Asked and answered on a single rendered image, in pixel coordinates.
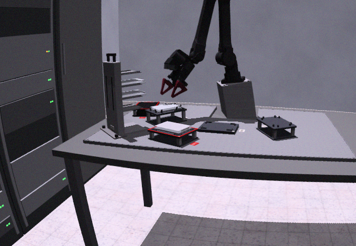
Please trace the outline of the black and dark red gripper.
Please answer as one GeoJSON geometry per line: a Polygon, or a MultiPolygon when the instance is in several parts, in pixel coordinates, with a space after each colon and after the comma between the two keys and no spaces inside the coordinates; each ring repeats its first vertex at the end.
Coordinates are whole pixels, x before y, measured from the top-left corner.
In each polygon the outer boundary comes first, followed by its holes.
{"type": "Polygon", "coordinates": [[[164,93],[166,93],[167,91],[169,91],[173,87],[174,88],[173,88],[172,95],[171,95],[172,98],[174,98],[177,95],[187,91],[186,87],[187,87],[188,84],[184,80],[186,80],[188,75],[189,75],[189,73],[187,73],[183,79],[180,76],[168,75],[167,77],[169,79],[171,78],[172,83],[169,80],[166,80],[165,78],[163,78],[160,94],[163,95],[164,93]],[[165,83],[168,85],[168,88],[165,91],[163,91],[165,83]],[[178,93],[175,94],[176,89],[179,88],[179,87],[181,88],[181,91],[179,91],[178,93]]]}

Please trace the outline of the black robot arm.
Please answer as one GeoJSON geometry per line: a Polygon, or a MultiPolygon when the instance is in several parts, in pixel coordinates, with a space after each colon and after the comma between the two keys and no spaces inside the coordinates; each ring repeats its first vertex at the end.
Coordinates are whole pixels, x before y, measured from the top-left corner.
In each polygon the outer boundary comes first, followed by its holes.
{"type": "MultiPolygon", "coordinates": [[[[191,73],[195,65],[203,61],[205,47],[213,10],[216,0],[203,0],[201,14],[195,39],[192,44],[189,56],[180,49],[177,49],[165,61],[164,69],[173,70],[170,75],[185,77],[191,73]]],[[[224,65],[226,73],[221,84],[244,82],[245,76],[240,75],[236,55],[233,53],[231,43],[231,14],[230,0],[218,0],[219,5],[219,48],[215,56],[216,62],[224,65]]]]}

